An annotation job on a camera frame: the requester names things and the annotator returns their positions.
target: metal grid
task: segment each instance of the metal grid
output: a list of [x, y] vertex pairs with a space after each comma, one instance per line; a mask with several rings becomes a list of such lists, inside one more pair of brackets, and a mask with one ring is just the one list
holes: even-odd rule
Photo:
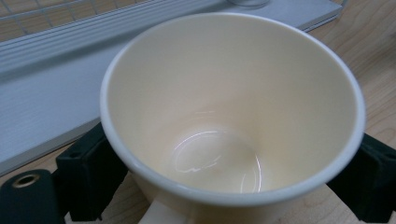
[[146, 0], [0, 0], [0, 42]]

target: wooden table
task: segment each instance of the wooden table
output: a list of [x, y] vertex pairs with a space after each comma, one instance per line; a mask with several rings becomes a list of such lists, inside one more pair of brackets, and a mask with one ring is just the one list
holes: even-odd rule
[[[396, 148], [396, 0], [350, 0], [340, 18], [309, 34], [334, 50], [359, 81], [366, 101], [366, 132]], [[31, 169], [56, 169], [55, 158], [66, 149], [33, 161], [0, 177]], [[137, 223], [149, 207], [130, 175], [97, 223]], [[286, 223], [360, 223], [327, 187], [310, 193], [277, 221]], [[396, 224], [393, 213], [389, 223]]]

